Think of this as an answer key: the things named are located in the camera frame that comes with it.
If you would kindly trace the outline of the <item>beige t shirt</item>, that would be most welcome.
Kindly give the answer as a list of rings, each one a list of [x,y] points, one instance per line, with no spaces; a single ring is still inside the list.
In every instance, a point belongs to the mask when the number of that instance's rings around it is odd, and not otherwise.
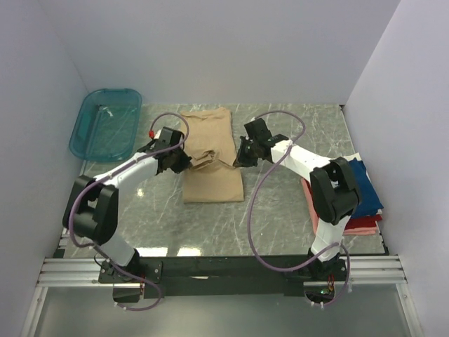
[[[233,166],[236,148],[231,112],[182,111],[189,125],[185,153],[192,166],[183,172],[184,203],[240,202],[244,200],[241,171]]]

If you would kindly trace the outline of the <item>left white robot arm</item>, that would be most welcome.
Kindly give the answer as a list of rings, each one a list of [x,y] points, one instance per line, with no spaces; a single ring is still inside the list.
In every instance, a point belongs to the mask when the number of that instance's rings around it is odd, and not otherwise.
[[[117,272],[143,277],[140,254],[118,232],[119,199],[166,170],[179,174],[190,167],[191,157],[183,145],[188,132],[163,127],[129,160],[95,177],[79,176],[73,184],[63,226],[74,245],[91,247]]]

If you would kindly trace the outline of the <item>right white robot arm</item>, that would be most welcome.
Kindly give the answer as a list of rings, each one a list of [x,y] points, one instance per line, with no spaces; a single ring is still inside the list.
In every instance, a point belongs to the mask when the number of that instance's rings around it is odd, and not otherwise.
[[[323,157],[300,147],[295,143],[296,139],[291,140],[282,134],[274,136],[260,117],[252,119],[244,128],[247,135],[241,137],[234,166],[253,167],[257,166],[259,160],[272,163],[257,183],[248,204],[247,235],[253,255],[264,267],[276,272],[294,272],[312,265],[331,268],[340,259],[344,229],[362,202],[361,191],[349,161],[344,157]],[[258,254],[251,234],[257,194],[269,174],[279,166],[291,170],[310,184],[313,207],[319,216],[309,258],[295,267],[270,265]]]

